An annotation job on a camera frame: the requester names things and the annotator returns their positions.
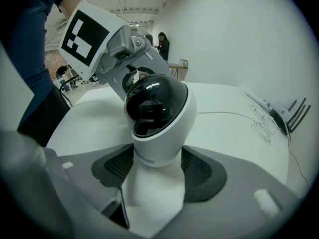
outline black dome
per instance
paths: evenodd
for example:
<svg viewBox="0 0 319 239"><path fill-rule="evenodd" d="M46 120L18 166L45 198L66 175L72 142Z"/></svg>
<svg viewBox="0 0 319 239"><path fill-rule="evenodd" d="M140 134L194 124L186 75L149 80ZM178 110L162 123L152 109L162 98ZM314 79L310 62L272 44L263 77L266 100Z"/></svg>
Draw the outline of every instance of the black dome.
<svg viewBox="0 0 319 239"><path fill-rule="evenodd" d="M150 137L166 128L183 109L188 95L174 77L152 74L137 81L127 93L126 110L136 121L133 132Z"/></svg>

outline ceiling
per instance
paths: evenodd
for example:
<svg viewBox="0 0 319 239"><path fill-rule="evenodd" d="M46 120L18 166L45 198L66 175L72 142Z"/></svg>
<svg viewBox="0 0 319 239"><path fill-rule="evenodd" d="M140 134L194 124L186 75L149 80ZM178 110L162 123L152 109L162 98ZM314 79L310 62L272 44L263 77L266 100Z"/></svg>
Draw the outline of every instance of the ceiling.
<svg viewBox="0 0 319 239"><path fill-rule="evenodd" d="M159 11L169 0L86 0L88 3L117 14L129 23L147 26L153 22ZM54 5L45 24L45 50L55 50L61 40L66 25L66 18Z"/></svg>

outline floor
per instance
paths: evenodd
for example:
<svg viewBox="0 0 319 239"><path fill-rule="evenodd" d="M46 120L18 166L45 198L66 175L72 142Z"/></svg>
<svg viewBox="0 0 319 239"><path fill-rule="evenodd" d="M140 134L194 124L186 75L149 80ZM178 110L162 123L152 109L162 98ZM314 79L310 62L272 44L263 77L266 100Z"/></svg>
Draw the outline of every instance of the floor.
<svg viewBox="0 0 319 239"><path fill-rule="evenodd" d="M76 89L73 89L73 94L70 91L65 92L64 94L68 99L70 99L71 103L74 105L85 93L87 93L90 90L110 88L110 85L108 83L104 85L100 84L98 81L96 83L97 85L94 87L92 87L92 83L77 84L78 87Z"/></svg>

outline white wall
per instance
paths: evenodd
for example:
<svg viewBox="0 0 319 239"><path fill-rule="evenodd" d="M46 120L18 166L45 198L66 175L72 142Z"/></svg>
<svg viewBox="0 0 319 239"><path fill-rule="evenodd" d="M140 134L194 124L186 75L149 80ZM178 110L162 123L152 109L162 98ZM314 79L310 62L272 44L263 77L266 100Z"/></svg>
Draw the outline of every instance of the white wall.
<svg viewBox="0 0 319 239"><path fill-rule="evenodd" d="M168 62L189 60L186 81L241 86L289 106L312 105L292 135L291 151L309 181L319 165L318 44L291 0L171 0L153 24L170 41ZM295 161L287 184L305 182Z"/></svg>

